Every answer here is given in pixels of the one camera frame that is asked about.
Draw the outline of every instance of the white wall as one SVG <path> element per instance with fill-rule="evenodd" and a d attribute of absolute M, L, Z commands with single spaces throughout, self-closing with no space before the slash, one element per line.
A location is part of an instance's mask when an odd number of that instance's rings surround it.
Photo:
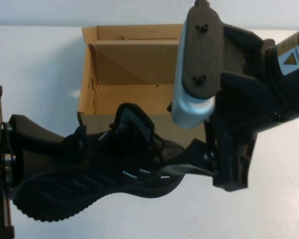
<path fill-rule="evenodd" d="M 299 0 L 210 0 L 221 19 L 249 29 L 299 29 Z M 0 25 L 183 23 L 194 0 L 0 0 Z"/>

